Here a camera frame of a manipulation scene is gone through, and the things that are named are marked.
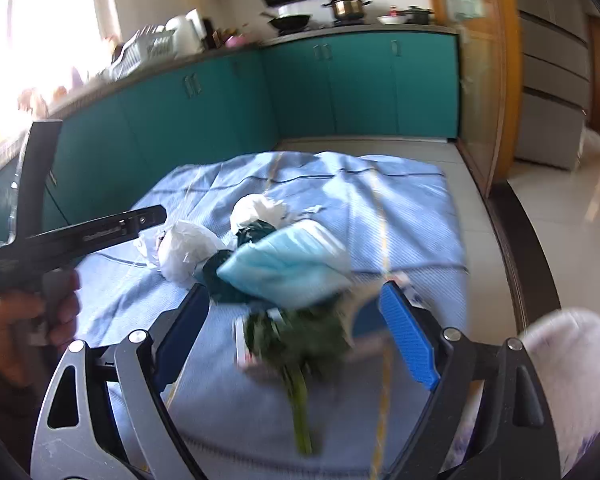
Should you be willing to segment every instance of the frying pan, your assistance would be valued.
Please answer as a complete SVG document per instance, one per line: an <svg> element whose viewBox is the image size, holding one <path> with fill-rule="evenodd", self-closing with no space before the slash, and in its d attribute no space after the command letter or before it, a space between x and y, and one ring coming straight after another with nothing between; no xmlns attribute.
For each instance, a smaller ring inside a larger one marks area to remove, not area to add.
<svg viewBox="0 0 600 480"><path fill-rule="evenodd" d="M262 16L266 16L267 18L271 18L269 25L276 28L280 32L302 30L306 27L306 24L309 23L309 19L311 18L310 14L293 14L291 16L285 16L284 18L279 18L273 14L269 14L268 12L261 12L260 14Z"/></svg>

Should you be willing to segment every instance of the white kettle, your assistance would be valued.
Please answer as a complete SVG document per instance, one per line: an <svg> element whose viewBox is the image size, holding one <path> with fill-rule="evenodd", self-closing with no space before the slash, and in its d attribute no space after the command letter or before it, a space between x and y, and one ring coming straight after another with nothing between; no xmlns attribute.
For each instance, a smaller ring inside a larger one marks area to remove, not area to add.
<svg viewBox="0 0 600 480"><path fill-rule="evenodd" d="M166 30L174 30L173 48L176 57L190 56L203 51L202 42L196 34L193 22L186 16L175 16L171 18L164 27Z"/></svg>

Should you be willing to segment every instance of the floor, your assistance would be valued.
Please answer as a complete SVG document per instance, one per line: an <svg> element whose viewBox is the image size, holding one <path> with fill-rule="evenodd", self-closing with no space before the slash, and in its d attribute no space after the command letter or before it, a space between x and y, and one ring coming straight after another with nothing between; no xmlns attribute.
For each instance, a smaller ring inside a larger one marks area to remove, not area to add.
<svg viewBox="0 0 600 480"><path fill-rule="evenodd" d="M509 183L542 245L561 306L600 314L600 137L586 132L573 173L517 162Z"/></svg>
<svg viewBox="0 0 600 480"><path fill-rule="evenodd" d="M279 150L394 155L430 162L446 174L456 202L470 272L470 333L475 341L502 344L516 333L511 296L498 242L475 187L454 144L403 139L286 140Z"/></svg>

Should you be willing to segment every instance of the metal screw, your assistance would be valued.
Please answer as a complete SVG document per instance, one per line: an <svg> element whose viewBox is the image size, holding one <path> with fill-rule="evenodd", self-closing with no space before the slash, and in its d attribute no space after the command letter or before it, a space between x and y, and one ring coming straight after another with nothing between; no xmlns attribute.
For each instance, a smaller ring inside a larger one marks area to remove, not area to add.
<svg viewBox="0 0 600 480"><path fill-rule="evenodd" d="M516 352L522 350L522 341L517 337L510 337L507 339L507 346Z"/></svg>
<svg viewBox="0 0 600 480"><path fill-rule="evenodd" d="M146 339L146 332L144 330L134 330L129 334L129 341L132 343L141 343Z"/></svg>
<svg viewBox="0 0 600 480"><path fill-rule="evenodd" d="M460 341L462 337L462 332L460 332L457 328L445 328L445 331L442 333L447 341Z"/></svg>
<svg viewBox="0 0 600 480"><path fill-rule="evenodd" d="M84 348L84 341L82 339L76 339L69 345L69 352L77 354Z"/></svg>

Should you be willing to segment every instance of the green stem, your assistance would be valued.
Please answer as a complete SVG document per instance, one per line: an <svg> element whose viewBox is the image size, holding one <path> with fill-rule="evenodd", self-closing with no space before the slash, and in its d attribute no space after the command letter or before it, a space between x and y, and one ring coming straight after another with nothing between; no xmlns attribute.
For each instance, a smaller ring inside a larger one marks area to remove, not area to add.
<svg viewBox="0 0 600 480"><path fill-rule="evenodd" d="M307 392L304 375L299 367L287 366L282 367L280 373L285 382L286 394L291 402L296 448L301 454L311 455L313 449L311 446L309 423L306 416Z"/></svg>

